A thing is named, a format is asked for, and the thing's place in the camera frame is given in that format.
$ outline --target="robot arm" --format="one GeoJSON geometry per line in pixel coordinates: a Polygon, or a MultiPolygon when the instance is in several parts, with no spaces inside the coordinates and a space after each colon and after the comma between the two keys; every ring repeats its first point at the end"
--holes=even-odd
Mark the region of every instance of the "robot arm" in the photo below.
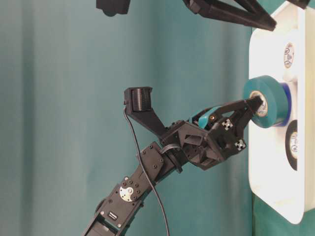
{"type": "MultiPolygon", "coordinates": [[[[244,128],[262,104],[259,97],[240,100],[198,113],[191,122],[179,120],[164,127],[151,107],[152,88],[128,88],[126,113],[152,131],[162,148],[151,143],[141,160],[156,185],[188,162],[207,170],[246,148],[244,128]]],[[[83,236],[123,236],[152,188],[139,165],[130,177],[115,186],[96,208],[83,236]]]]}

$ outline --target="teal tape roll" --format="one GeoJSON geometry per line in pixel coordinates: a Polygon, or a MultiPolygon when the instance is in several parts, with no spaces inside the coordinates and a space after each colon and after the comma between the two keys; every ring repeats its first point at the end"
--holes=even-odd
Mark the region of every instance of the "teal tape roll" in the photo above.
{"type": "Polygon", "coordinates": [[[286,119],[289,110],[288,100],[278,81],[267,75],[248,80],[244,86],[243,98],[257,95],[263,100],[263,104],[252,118],[256,125],[269,128],[286,119]]]}

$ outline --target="black bracket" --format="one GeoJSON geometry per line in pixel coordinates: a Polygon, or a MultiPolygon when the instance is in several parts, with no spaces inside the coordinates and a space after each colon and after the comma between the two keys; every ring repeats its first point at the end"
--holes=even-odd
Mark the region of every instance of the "black bracket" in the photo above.
{"type": "Polygon", "coordinates": [[[128,116],[160,138],[166,128],[151,107],[151,91],[151,87],[128,88],[124,104],[128,116]]]}
{"type": "Polygon", "coordinates": [[[130,0],[96,0],[96,8],[103,10],[106,16],[127,14],[130,0]]]}
{"type": "Polygon", "coordinates": [[[188,9],[205,18],[273,31],[277,22],[256,0],[235,0],[245,10],[219,0],[183,0],[188,9]]]}

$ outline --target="white base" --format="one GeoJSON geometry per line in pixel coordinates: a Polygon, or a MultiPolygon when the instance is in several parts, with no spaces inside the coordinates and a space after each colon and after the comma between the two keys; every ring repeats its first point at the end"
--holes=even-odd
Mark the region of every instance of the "white base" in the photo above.
{"type": "Polygon", "coordinates": [[[249,125],[249,179],[254,194],[293,224],[315,208],[315,10],[285,2],[273,14],[274,32],[256,29],[250,43],[250,78],[269,75],[292,95],[288,124],[298,120],[298,169],[285,153],[285,127],[249,125]],[[290,68],[284,50],[294,46],[290,68]]]}

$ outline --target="sticker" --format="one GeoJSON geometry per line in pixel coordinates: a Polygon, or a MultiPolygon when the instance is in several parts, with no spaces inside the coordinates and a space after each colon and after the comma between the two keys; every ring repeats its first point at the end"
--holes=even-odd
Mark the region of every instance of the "sticker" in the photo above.
{"type": "Polygon", "coordinates": [[[284,66],[289,69],[293,64],[293,60],[294,60],[294,47],[292,43],[288,43],[284,50],[284,57],[283,57],[284,66]]]}

